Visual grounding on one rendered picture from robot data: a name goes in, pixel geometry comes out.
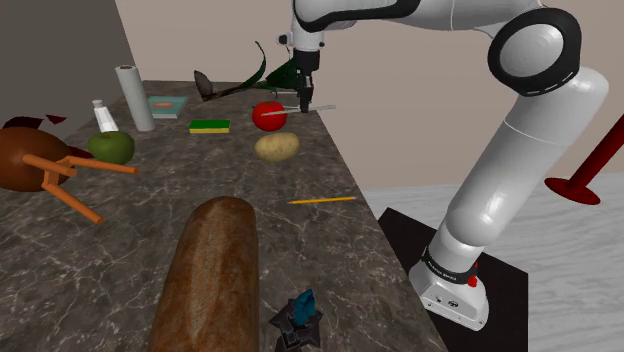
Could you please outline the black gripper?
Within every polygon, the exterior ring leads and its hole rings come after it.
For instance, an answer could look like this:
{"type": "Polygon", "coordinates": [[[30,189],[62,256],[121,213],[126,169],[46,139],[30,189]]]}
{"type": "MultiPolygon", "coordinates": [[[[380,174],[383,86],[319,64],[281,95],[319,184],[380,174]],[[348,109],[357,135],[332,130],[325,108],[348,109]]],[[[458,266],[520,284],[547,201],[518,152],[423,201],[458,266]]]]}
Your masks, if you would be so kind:
{"type": "Polygon", "coordinates": [[[320,52],[294,49],[293,59],[298,78],[299,108],[302,113],[308,113],[313,96],[312,74],[319,69],[320,52]]]}

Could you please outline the silver knife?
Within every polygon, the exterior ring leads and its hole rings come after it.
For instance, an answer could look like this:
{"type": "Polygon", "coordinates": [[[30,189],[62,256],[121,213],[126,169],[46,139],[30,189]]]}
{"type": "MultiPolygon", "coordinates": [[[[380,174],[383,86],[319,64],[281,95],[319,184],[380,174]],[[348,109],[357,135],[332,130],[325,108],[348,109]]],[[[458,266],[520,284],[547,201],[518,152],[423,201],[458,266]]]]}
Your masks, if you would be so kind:
{"type": "MultiPolygon", "coordinates": [[[[307,112],[330,110],[330,109],[335,109],[335,108],[336,108],[335,105],[324,105],[324,106],[317,106],[317,107],[308,107],[307,112]]],[[[302,109],[300,107],[297,107],[297,108],[292,108],[292,109],[285,109],[285,110],[279,110],[279,111],[273,111],[273,112],[266,112],[266,113],[262,113],[260,116],[273,116],[273,115],[292,114],[292,113],[301,113],[301,112],[303,112],[302,109]]]]}

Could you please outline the green leafy plant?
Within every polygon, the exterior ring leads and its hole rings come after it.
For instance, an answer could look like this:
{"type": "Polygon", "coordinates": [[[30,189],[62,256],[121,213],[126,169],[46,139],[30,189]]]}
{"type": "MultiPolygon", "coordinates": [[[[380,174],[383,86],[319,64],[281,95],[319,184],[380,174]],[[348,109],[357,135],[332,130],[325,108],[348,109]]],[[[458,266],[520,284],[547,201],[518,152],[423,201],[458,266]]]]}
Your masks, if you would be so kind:
{"type": "Polygon", "coordinates": [[[263,89],[272,91],[275,95],[278,95],[279,89],[296,91],[299,83],[297,69],[295,68],[294,57],[291,56],[285,63],[278,68],[270,72],[264,77],[267,63],[264,49],[259,42],[255,42],[257,47],[262,53],[262,63],[259,69],[246,81],[238,84],[237,86],[226,88],[217,91],[214,84],[208,79],[208,77],[198,71],[194,71],[194,82],[204,102],[222,98],[235,93],[240,93],[250,89],[263,89]]]}

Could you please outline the tan potato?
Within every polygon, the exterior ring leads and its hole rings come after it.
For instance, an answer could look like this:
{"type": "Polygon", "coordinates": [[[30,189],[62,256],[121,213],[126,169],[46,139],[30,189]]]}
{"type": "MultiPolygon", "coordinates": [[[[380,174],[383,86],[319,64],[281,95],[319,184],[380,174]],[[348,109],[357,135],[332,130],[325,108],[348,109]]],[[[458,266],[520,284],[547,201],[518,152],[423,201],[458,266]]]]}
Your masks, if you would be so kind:
{"type": "Polygon", "coordinates": [[[282,162],[294,157],[300,149],[294,133],[282,132],[261,137],[254,146],[256,156],[266,162],[282,162]]]}

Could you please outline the green yellow sponge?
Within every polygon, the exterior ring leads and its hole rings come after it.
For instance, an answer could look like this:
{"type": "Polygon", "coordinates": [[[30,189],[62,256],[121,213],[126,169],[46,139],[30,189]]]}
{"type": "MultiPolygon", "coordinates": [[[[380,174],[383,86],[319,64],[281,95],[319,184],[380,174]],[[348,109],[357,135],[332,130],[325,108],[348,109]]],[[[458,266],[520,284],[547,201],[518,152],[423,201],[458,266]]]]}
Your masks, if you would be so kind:
{"type": "Polygon", "coordinates": [[[230,131],[229,120],[192,120],[189,125],[191,134],[226,134],[230,131]]]}

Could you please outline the yellow pencil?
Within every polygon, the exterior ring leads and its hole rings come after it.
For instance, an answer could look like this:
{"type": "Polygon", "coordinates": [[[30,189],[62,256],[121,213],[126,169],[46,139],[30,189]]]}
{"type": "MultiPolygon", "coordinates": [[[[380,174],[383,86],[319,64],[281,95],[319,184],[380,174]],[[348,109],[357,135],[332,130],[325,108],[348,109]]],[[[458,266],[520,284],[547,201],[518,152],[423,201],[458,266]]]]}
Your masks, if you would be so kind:
{"type": "Polygon", "coordinates": [[[350,201],[350,200],[357,200],[357,199],[358,199],[357,196],[315,198],[315,199],[306,199],[306,200],[292,200],[292,201],[288,201],[287,204],[300,205],[300,204],[314,204],[314,203],[329,203],[329,202],[342,202],[342,201],[350,201]]]}

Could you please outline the teal book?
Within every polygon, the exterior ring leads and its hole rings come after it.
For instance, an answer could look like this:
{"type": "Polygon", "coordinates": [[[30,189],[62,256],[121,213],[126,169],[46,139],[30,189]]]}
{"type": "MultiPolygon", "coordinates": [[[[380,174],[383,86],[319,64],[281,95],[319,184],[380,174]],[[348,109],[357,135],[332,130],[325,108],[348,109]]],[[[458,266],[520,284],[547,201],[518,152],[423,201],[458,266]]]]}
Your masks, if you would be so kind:
{"type": "Polygon", "coordinates": [[[186,96],[150,96],[148,104],[155,119],[177,119],[187,100],[186,96]]]}

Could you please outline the white paper towel roll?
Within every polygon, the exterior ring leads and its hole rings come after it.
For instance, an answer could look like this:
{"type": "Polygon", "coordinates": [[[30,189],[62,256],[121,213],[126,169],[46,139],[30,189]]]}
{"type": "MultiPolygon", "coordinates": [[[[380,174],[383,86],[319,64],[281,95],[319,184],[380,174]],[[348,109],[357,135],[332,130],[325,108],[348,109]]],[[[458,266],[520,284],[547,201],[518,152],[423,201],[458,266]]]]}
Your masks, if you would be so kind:
{"type": "Polygon", "coordinates": [[[141,132],[153,130],[155,122],[138,68],[132,65],[121,65],[115,68],[115,72],[136,129],[141,132]]]}

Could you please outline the green apple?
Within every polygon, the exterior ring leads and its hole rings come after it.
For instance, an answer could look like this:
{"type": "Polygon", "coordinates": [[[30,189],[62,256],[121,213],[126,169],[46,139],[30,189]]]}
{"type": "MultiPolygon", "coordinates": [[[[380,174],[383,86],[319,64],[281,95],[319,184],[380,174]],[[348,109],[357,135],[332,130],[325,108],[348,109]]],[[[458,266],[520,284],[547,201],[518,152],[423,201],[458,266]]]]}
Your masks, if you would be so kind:
{"type": "Polygon", "coordinates": [[[125,132],[102,132],[88,140],[88,151],[99,161],[125,165],[134,156],[135,142],[125,132]]]}

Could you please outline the white squeeze bottle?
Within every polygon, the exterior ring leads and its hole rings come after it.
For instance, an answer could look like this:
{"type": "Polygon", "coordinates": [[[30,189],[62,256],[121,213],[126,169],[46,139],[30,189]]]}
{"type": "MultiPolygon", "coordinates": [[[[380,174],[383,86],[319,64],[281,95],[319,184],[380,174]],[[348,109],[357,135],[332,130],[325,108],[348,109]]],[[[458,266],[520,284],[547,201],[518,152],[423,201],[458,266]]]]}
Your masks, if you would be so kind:
{"type": "Polygon", "coordinates": [[[101,132],[118,131],[119,128],[115,123],[109,109],[103,104],[102,100],[92,101],[94,114],[101,132]]]}

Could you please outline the brown bread loaf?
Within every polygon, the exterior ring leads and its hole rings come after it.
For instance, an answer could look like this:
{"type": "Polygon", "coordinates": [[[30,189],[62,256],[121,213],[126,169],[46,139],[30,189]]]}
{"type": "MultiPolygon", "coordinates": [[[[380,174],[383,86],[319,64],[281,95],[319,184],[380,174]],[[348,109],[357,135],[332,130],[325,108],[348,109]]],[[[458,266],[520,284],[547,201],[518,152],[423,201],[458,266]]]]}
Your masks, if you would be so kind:
{"type": "Polygon", "coordinates": [[[254,208],[235,197],[198,206],[179,238],[146,352],[259,352],[254,208]]]}

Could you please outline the dark star figure blue crystal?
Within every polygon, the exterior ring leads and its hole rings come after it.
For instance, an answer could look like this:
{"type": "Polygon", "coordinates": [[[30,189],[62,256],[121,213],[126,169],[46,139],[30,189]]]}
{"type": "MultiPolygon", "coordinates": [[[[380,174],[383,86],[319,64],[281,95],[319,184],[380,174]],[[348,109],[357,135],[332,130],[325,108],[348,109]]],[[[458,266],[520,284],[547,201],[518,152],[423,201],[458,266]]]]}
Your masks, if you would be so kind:
{"type": "Polygon", "coordinates": [[[269,323],[280,330],[274,352],[302,352],[311,345],[321,347],[320,321],[323,313],[316,308],[312,289],[301,293],[276,313],[269,323]]]}

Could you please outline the brown pot with orange stand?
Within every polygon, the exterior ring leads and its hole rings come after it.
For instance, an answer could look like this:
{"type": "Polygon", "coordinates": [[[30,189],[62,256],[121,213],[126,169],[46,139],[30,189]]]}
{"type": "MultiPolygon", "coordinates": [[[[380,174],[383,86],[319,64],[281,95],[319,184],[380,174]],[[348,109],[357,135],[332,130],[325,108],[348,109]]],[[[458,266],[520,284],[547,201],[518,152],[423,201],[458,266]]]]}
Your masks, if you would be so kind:
{"type": "Polygon", "coordinates": [[[131,166],[98,161],[40,129],[41,118],[17,116],[0,127],[0,188],[16,192],[46,191],[96,224],[104,219],[62,188],[77,167],[137,174],[131,166]]]}

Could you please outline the black robot stand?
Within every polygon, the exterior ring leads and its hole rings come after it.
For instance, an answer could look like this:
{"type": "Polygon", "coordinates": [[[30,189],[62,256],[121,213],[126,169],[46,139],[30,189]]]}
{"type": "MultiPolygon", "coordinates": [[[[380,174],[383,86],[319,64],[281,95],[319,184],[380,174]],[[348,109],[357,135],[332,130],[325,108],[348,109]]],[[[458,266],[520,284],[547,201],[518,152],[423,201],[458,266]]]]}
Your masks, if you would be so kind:
{"type": "MultiPolygon", "coordinates": [[[[405,270],[411,269],[431,241],[435,229],[392,208],[378,219],[389,244],[405,270]]],[[[431,312],[449,352],[528,352],[529,276],[487,253],[478,260],[489,302],[488,321],[479,331],[465,328],[431,312]]]]}

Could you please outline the dark red floor lamp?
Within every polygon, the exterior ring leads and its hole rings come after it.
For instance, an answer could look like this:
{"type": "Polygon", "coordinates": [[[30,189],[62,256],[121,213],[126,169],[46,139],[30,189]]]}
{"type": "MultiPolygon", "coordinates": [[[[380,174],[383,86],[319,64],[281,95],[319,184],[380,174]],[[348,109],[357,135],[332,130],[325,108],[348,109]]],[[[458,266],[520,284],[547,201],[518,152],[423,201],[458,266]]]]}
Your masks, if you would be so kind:
{"type": "Polygon", "coordinates": [[[554,193],[570,201],[584,205],[598,205],[601,200],[588,188],[588,184],[623,145],[624,114],[569,179],[549,177],[544,180],[544,184],[554,193]]]}

